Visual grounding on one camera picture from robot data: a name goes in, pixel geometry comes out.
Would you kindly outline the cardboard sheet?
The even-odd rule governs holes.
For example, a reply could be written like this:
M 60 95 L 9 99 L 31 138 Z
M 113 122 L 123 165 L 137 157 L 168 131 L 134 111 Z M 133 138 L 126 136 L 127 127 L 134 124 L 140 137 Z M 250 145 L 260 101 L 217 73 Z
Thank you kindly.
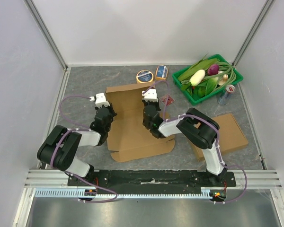
M 107 147 L 117 162 L 127 162 L 171 152 L 175 136 L 155 138 L 143 124 L 142 91 L 153 82 L 106 88 L 106 98 L 117 116 L 111 123 Z

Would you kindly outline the brown cardboard box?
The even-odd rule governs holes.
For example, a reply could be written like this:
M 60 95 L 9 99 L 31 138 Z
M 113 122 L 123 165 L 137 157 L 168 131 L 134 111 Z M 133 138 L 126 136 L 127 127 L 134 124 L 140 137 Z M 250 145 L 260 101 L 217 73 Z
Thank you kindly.
M 242 150 L 248 145 L 247 138 L 231 113 L 216 116 L 213 120 L 220 126 L 219 145 L 223 160 L 225 155 Z

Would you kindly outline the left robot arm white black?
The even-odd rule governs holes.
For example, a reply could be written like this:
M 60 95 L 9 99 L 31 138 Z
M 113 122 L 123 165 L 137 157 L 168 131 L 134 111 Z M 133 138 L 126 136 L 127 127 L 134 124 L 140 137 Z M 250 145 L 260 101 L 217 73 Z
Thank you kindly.
M 96 107 L 96 115 L 89 129 L 68 129 L 57 125 L 37 152 L 37 159 L 69 174 L 77 175 L 84 186 L 94 182 L 94 167 L 76 156 L 84 146 L 101 146 L 108 138 L 111 123 L 117 113 L 111 102 Z

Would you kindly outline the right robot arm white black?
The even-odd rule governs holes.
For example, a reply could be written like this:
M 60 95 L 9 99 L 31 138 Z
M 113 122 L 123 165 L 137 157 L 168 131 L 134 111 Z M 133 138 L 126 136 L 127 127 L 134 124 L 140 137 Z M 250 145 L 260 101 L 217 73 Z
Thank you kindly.
M 212 186 L 220 185 L 227 173 L 227 166 L 220 151 L 218 123 L 195 108 L 190 108 L 176 119 L 164 120 L 160 116 L 157 101 L 143 99 L 142 102 L 143 126 L 157 139 L 175 134 L 185 135 L 203 153 L 208 183 Z

